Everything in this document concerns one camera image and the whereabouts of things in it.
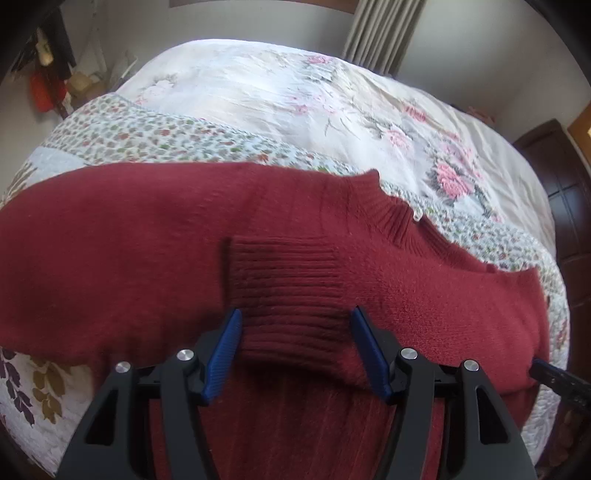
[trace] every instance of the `purple leaf print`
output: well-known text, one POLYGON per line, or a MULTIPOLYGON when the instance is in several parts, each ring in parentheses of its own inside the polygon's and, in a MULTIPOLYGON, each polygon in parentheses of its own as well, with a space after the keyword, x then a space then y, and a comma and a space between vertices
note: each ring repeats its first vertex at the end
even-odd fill
POLYGON ((15 384, 16 387, 21 386, 21 376, 17 372, 17 369, 14 368, 13 364, 6 363, 6 370, 8 372, 8 377, 12 380, 12 383, 15 384))
POLYGON ((22 413, 25 416, 25 419, 27 420, 27 422, 29 422, 29 425, 32 427, 35 424, 35 417, 33 417, 31 410, 29 410, 25 405, 23 405, 22 406, 22 413))
POLYGON ((31 400, 29 399, 29 397, 27 397, 23 392, 21 392, 20 390, 17 392, 18 398, 21 399, 21 401, 28 407, 31 406, 31 400))
POLYGON ((14 387, 12 386, 12 382, 10 380, 6 380, 6 388, 8 389, 8 395, 10 395, 11 399, 15 399, 17 394, 14 393, 14 387))
POLYGON ((12 350, 7 350, 7 349, 3 348, 2 349, 2 356, 6 360, 12 360, 16 356, 16 353, 14 353, 12 350))

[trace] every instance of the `curtain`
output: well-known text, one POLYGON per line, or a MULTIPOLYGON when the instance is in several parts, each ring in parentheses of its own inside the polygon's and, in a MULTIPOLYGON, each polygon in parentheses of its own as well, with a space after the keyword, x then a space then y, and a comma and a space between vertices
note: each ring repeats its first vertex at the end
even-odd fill
POLYGON ((359 0, 342 58, 396 75, 427 0, 359 0))

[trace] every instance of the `knit fabric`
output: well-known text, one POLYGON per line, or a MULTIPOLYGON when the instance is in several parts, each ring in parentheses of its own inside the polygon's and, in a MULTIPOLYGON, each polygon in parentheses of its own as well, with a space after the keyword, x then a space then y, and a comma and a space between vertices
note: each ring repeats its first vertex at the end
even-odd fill
MULTIPOLYGON (((519 426, 548 357, 535 270, 504 273, 379 187, 252 164, 115 164, 22 192, 0 210, 0 335, 16 351, 144 366, 191 347, 230 306, 244 330, 202 410, 222 479, 369 479, 392 409, 368 390, 348 329, 374 323, 434 362, 475 358, 519 426)), ((158 406, 155 465, 167 477, 158 406)), ((439 464, 441 405, 425 478, 439 464)))

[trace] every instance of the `bedsheet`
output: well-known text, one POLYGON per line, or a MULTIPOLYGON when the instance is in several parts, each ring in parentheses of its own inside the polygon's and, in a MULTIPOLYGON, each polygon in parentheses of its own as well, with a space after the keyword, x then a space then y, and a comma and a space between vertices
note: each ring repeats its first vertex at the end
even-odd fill
MULTIPOLYGON (((122 161, 251 161, 337 175, 363 170, 262 135, 191 116, 154 112, 118 95, 107 95, 76 112, 34 151, 3 203, 55 175, 122 161)), ((564 284, 552 256, 539 241, 508 223, 462 212, 388 180, 382 179, 382 188, 405 199, 415 218, 427 215, 447 239, 481 261, 507 271, 537 268, 548 300, 550 359, 560 368, 566 366, 569 310, 564 284)), ((0 351, 0 420, 23 451, 51 474, 92 395, 88 367, 56 365, 26 352, 0 351)), ((543 387, 522 431, 533 461, 544 448, 557 406, 558 397, 543 387)))
POLYGON ((547 195, 527 161, 481 121, 343 60, 236 40, 160 54, 118 92, 377 168, 383 179, 466 213, 507 221, 555 254, 547 195))

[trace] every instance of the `silver bolt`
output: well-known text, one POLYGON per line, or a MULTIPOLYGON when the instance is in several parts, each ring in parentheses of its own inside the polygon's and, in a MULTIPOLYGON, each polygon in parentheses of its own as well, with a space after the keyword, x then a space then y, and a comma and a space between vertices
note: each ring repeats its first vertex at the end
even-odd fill
POLYGON ((186 348, 184 350, 180 350, 177 353, 177 358, 183 362, 191 360, 194 356, 195 356, 195 353, 192 350, 189 350, 188 348, 186 348))
POLYGON ((115 371, 119 374, 124 374, 129 372, 131 369, 131 364, 129 362, 119 362, 115 365, 115 371))
POLYGON ((418 353, 414 348, 403 348, 400 350, 400 355, 406 360, 414 360, 418 357, 418 353))
POLYGON ((480 365, 478 365, 478 362, 475 360, 466 360, 464 362, 464 368, 470 372, 476 372, 480 368, 480 365))

